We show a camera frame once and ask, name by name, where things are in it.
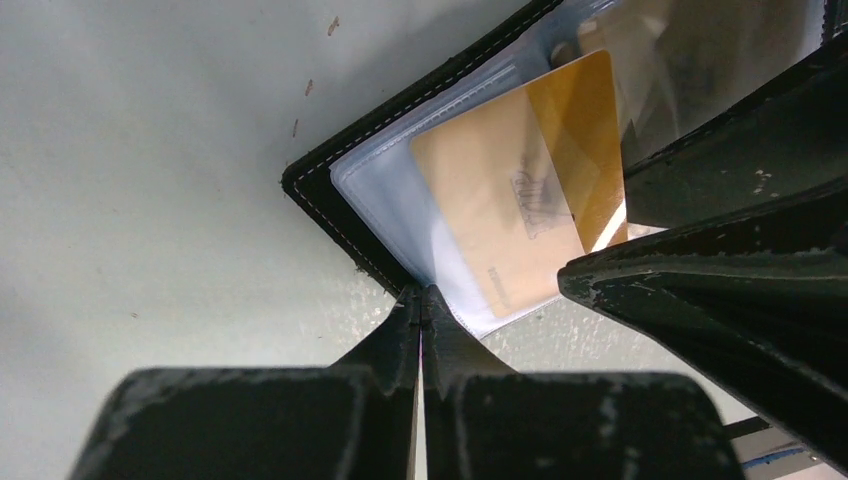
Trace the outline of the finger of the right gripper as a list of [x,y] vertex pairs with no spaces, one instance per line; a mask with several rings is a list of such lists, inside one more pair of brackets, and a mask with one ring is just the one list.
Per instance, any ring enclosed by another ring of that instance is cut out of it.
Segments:
[[624,171],[630,222],[675,228],[847,177],[847,36]]
[[562,295],[847,467],[847,182],[572,260]]

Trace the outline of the black card holder wallet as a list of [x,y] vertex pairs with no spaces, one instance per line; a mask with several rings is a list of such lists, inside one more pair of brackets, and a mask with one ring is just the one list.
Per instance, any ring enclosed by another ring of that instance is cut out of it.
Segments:
[[843,1],[533,1],[282,186],[482,337],[553,301],[568,261],[659,232],[625,177],[846,28]]

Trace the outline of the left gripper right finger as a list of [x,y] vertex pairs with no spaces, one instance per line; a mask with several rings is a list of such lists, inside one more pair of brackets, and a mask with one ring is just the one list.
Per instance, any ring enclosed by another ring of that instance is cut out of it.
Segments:
[[663,372],[519,373],[421,293],[433,479],[740,479],[707,394]]

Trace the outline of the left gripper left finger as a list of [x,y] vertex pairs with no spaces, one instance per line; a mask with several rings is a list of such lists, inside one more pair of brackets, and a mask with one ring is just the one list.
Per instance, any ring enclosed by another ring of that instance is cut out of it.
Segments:
[[326,367],[140,369],[104,402],[74,479],[410,479],[421,291]]

